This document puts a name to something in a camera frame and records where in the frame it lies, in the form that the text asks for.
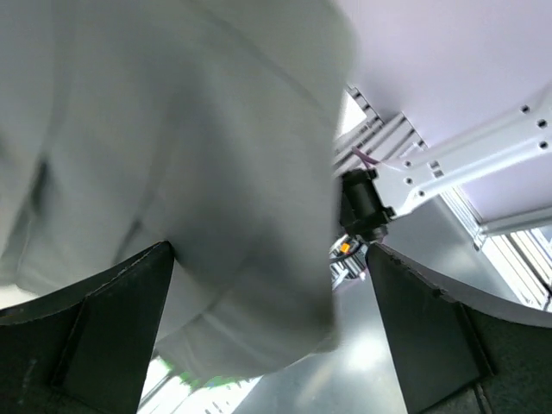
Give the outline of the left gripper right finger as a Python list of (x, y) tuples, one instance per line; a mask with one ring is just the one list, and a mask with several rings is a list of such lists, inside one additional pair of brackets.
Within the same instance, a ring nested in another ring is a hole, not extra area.
[(551, 314), (373, 244), (366, 253), (409, 413), (549, 413)]

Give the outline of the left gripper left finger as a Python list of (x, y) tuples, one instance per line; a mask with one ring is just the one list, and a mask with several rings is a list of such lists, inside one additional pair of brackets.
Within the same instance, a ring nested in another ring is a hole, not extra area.
[(135, 413), (173, 274), (163, 241), (1, 311), (3, 413)]

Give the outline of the grey skirt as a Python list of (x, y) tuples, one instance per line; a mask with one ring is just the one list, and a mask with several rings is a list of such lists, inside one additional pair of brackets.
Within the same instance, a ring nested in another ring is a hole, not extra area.
[(156, 346), (256, 377), (335, 350), (332, 1), (4, 1), (1, 281), (45, 294), (160, 241)]

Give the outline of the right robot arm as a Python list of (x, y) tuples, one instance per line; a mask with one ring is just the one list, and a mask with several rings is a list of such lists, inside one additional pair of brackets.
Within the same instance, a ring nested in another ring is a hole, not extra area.
[(377, 242), (388, 223), (443, 192), (550, 150), (550, 86), (499, 118), (420, 152), (385, 160), (353, 141), (335, 159), (339, 225), (352, 238)]

